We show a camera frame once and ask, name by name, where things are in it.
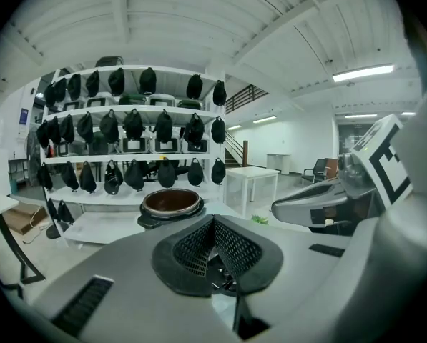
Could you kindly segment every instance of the floor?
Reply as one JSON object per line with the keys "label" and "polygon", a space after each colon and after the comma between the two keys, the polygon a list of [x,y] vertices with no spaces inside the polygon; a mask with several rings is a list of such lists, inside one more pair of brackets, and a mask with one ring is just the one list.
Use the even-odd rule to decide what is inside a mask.
{"label": "floor", "polygon": [[[277,198],[283,198],[301,188],[300,176],[278,177]],[[294,229],[309,232],[308,228],[298,225],[287,224],[278,221],[270,212],[272,204],[271,194],[273,192],[273,179],[260,179],[256,184],[255,201],[247,203],[247,218],[251,219],[253,214],[267,217],[268,224],[273,227]],[[230,179],[227,184],[227,205],[241,214],[240,209],[241,183],[237,179]],[[21,201],[31,199],[35,204],[43,203],[43,194],[40,189],[27,189],[19,192],[15,198]],[[24,286],[24,300],[32,304],[40,293],[57,277],[71,269],[87,257],[100,249],[98,244],[75,244],[73,247],[65,247],[61,239],[48,239],[45,231],[39,231],[39,227],[49,225],[50,221],[45,219],[38,227],[32,229],[24,236],[13,232],[14,238],[24,253],[30,258],[46,280]],[[0,233],[0,278],[3,283],[14,283],[19,276],[19,262],[8,248]],[[235,298],[223,295],[214,295],[212,304],[223,321],[232,329],[232,319],[235,312]]]}

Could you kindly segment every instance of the ceiling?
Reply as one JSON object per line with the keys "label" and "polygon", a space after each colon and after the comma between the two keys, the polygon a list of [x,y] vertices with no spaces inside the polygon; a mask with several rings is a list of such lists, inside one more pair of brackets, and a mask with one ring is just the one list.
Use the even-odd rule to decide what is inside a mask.
{"label": "ceiling", "polygon": [[[230,94],[254,84],[280,98],[276,109],[411,109],[421,97],[394,0],[25,0],[0,36],[0,94],[115,55],[221,67]],[[396,72],[386,79],[333,83],[334,73],[387,63]]]}

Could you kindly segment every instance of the metal stand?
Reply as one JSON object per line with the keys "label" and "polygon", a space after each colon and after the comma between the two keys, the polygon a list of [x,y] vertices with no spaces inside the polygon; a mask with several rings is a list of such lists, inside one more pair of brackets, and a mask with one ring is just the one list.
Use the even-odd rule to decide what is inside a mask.
{"label": "metal stand", "polygon": [[[16,240],[13,238],[13,235],[10,232],[10,229],[6,225],[4,217],[0,214],[0,232],[4,236],[6,243],[16,256],[16,258],[21,263],[21,269],[19,271],[19,281],[22,284],[31,284],[34,282],[43,281],[46,279],[43,274],[32,264],[32,262],[27,258],[27,255],[21,250]],[[26,276],[26,268],[30,268],[33,273],[35,273],[35,276],[27,277]],[[22,294],[22,288],[20,283],[16,284],[2,284],[2,287],[5,289],[17,289],[18,290],[18,296],[23,299]]]}

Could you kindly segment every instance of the black tripod leg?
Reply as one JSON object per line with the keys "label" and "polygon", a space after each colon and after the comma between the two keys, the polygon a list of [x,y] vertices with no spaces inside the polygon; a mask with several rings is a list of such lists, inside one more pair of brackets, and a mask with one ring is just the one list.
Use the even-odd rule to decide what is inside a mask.
{"label": "black tripod leg", "polygon": [[[10,229],[6,225],[4,217],[0,214],[0,232],[5,238],[6,243],[9,245],[10,249],[16,256],[16,258],[21,263],[20,277],[23,284],[29,284],[33,282],[43,281],[45,279],[44,275],[32,264],[32,262],[27,258],[27,255],[21,250],[16,240],[11,235]],[[35,276],[25,277],[26,268],[30,268]]]}

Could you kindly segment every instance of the fluorescent light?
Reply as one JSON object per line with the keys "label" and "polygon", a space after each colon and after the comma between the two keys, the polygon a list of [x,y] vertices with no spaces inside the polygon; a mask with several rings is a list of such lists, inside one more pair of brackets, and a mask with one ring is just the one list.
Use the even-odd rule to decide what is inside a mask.
{"label": "fluorescent light", "polygon": [[345,116],[345,118],[369,118],[369,117],[377,117],[377,114],[350,114]]}
{"label": "fluorescent light", "polygon": [[277,118],[276,116],[271,116],[271,117],[267,117],[267,118],[263,118],[263,119],[258,119],[257,121],[253,121],[253,123],[261,123],[261,122],[265,122],[265,121],[270,121],[271,119],[275,119]]}
{"label": "fluorescent light", "polygon": [[379,75],[379,74],[389,74],[393,72],[394,65],[382,65],[375,67],[368,67],[365,69],[353,70],[343,72],[341,74],[333,75],[334,82],[338,83],[343,80],[355,79],[357,77],[370,76],[370,75]]}

